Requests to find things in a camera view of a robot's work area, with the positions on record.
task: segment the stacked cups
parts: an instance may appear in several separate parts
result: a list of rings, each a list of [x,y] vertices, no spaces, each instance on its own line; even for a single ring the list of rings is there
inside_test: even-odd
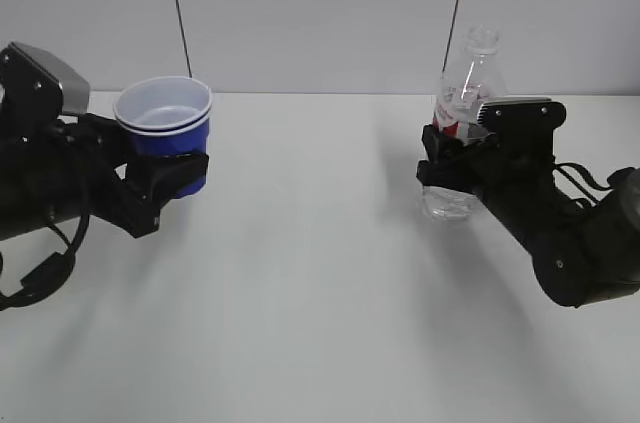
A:
[[[211,92],[193,78],[163,76],[141,81],[122,92],[113,110],[141,155],[207,151]],[[197,193],[204,184],[202,177],[176,198]]]

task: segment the plastic bottle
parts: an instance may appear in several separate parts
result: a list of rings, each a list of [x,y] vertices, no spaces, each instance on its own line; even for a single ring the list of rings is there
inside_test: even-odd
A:
[[[480,105],[489,98],[507,95],[496,60],[498,39],[497,31],[471,28],[464,52],[440,78],[433,124],[465,144],[487,135],[477,124]],[[437,187],[424,187],[422,200],[425,212],[438,220],[466,218],[477,205],[475,196]]]

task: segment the white table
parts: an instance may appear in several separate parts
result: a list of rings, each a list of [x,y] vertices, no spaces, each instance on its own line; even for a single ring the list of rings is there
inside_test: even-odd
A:
[[[559,100],[561,161],[637,164],[640,98]],[[560,308],[486,211],[425,219],[431,111],[219,95],[200,194],[141,240],[92,220],[67,285],[0,313],[0,422],[638,421],[640,295]],[[2,243],[2,289],[57,245]]]

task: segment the cable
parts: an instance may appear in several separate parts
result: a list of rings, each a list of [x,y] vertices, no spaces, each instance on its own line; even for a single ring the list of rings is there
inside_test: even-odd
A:
[[[564,167],[571,168],[571,169],[577,171],[578,174],[584,180],[584,182],[587,185],[589,185],[591,188],[593,188],[594,190],[609,191],[609,190],[613,189],[613,188],[611,188],[611,186],[602,186],[602,185],[598,184],[598,182],[595,180],[593,175],[591,173],[589,173],[589,170],[587,170],[584,166],[579,165],[578,163],[559,163],[559,164],[554,166],[554,169],[559,169],[559,168],[564,168]]]
[[[584,186],[582,186],[580,183],[578,183],[578,181],[573,176],[571,176],[569,173],[567,173],[562,167],[560,167],[559,165],[556,165],[553,169],[555,171],[557,171],[558,173],[560,173],[562,176],[564,176],[571,183],[573,183],[573,186],[578,188],[578,190],[580,190],[582,192],[582,194],[584,196],[586,196],[589,200],[591,200],[594,204],[597,205],[599,203],[598,199],[595,196],[593,196],[591,193],[589,193]]]
[[[71,241],[58,228],[50,217],[45,213],[43,219],[45,226],[53,231],[67,246],[63,255],[53,253],[49,258],[36,266],[21,282],[23,288],[11,296],[6,296],[0,292],[0,311],[7,308],[19,308],[30,306],[48,298],[58,291],[62,285],[69,279],[73,269],[75,268],[76,253],[82,245],[84,238],[89,229],[89,220],[91,217],[89,202],[89,187],[82,171],[82,163],[79,161],[77,152],[68,146],[67,141],[61,145],[61,150],[66,152],[71,162],[72,171],[74,172],[78,189],[80,190],[80,221],[76,228],[76,233]],[[4,257],[0,253],[0,275],[4,267]]]

